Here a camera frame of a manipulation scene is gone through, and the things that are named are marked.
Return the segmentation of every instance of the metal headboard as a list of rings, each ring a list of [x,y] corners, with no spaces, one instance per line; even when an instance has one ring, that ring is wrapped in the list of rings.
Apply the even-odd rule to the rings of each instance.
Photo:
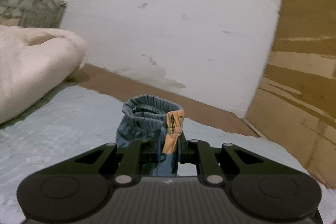
[[[0,0],[0,17],[18,19],[21,27],[59,28],[67,4],[54,0]]]

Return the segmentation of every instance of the brown surface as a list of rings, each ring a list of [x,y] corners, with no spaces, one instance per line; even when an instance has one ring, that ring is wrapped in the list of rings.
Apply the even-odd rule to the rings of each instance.
[[[252,129],[231,112],[136,82],[92,65],[86,65],[76,75],[75,80],[83,88],[111,95],[122,102],[143,94],[155,95],[181,105],[184,108],[185,116],[196,122],[219,128],[226,132],[258,137]]]
[[[336,0],[283,0],[247,120],[336,188]]]

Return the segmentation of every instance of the blue fabric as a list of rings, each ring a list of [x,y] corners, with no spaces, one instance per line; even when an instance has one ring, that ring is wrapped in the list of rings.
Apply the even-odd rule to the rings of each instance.
[[[117,129],[116,143],[118,147],[127,147],[135,140],[151,140],[155,130],[160,130],[157,141],[157,160],[149,172],[152,176],[175,176],[173,167],[180,159],[180,142],[177,153],[162,155],[161,151],[167,135],[167,113],[174,110],[183,110],[178,104],[153,95],[134,97],[122,107],[124,117]]]

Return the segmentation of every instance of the triangular cutout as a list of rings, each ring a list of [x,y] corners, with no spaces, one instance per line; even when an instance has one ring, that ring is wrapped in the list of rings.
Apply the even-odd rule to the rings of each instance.
[[[88,154],[88,155],[76,160],[76,162],[80,162],[82,164],[94,164],[102,153],[103,153],[103,150],[97,150],[97,151],[95,151],[91,154]]]
[[[242,150],[235,150],[235,152],[238,155],[238,157],[242,160],[242,162],[245,164],[259,164],[264,162],[263,160],[260,160],[255,156],[252,156]]]

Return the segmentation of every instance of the white bed sheet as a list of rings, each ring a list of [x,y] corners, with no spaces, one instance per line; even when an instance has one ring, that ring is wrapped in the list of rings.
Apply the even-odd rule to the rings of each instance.
[[[62,84],[20,117],[0,126],[0,223],[19,224],[25,218],[16,189],[29,174],[115,141],[123,117],[119,100]],[[201,139],[213,147],[231,142],[259,155],[306,172],[281,146],[261,138],[226,133],[185,119],[187,139]],[[194,175],[192,165],[180,165],[178,175]],[[320,213],[324,224],[336,218],[336,192],[321,186]]]

